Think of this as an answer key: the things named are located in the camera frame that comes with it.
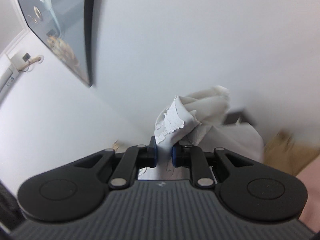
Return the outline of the person's hand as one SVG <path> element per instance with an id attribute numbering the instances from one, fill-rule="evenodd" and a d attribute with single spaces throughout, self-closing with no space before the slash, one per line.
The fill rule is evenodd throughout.
<path id="1" fill-rule="evenodd" d="M 310 163 L 297 178 L 305 185 L 308 200 L 299 220 L 314 232 L 319 231 L 319 158 Z"/>

